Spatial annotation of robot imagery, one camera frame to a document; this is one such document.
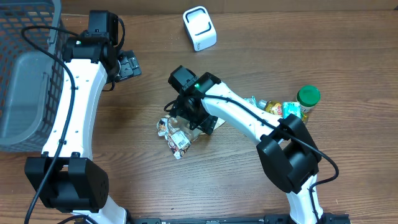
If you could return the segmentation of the beige brown snack bag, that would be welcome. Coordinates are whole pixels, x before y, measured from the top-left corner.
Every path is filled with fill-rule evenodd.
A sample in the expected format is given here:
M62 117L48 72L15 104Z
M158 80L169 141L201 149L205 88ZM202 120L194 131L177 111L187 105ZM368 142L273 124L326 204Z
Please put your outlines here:
M173 118L169 115L159 119L157 133L165 138L176 159L181 159L199 135L205 134L198 128L189 129L189 122L185 118L179 116Z

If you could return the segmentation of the teal wet wipes pack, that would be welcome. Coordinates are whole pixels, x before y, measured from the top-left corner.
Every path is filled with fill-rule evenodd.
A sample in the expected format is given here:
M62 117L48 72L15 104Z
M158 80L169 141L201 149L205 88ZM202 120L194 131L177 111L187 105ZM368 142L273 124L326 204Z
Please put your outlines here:
M252 96L250 98L245 98L244 100L250 103L251 105L257 106L257 101L255 96Z

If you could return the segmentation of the yellow drink bottle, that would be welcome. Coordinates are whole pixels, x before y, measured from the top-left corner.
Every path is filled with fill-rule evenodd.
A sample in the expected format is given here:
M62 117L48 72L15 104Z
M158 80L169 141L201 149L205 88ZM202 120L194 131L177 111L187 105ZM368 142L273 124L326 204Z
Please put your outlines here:
M282 104L279 101L275 100L259 100L257 102L257 107L274 115L282 117ZM308 116L302 112L301 120L306 124L308 121Z

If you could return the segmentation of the teal tissue pack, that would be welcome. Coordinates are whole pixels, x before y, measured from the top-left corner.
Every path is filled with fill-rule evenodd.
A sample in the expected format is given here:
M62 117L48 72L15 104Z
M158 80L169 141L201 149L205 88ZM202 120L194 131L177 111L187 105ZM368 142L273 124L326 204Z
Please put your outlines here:
M285 119L289 115L295 115L302 118L300 103L296 101L286 101L282 104L282 117Z

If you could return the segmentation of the green lidded cup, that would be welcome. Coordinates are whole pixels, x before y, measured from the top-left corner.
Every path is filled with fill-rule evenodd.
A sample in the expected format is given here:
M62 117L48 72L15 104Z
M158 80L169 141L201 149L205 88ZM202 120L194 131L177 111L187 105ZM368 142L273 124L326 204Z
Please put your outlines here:
M296 99L300 104L301 111L308 113L321 100L321 93L317 87L305 85L297 92Z

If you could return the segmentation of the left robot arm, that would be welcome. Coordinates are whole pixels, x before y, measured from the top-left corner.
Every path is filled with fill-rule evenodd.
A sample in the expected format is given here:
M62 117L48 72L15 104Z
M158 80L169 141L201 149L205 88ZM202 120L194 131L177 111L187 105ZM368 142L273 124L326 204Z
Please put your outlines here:
M92 10L87 30L68 33L62 55L63 88L57 114L41 155L29 157L25 174L33 201L67 213L76 223L131 223L126 208L109 195L109 177L93 162L92 135L105 85L139 76L134 52L122 49L123 20L106 10Z

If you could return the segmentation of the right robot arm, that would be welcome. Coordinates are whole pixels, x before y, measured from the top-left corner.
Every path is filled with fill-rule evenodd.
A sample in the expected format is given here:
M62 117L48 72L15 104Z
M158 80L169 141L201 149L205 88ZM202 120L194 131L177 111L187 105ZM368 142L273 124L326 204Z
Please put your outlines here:
M186 119L191 130L211 135L217 119L241 131L255 145L268 179L285 192L293 223L321 223L315 182L322 157L303 121L268 113L235 94L218 77L206 72L196 76L179 66L168 83L178 92L165 109Z

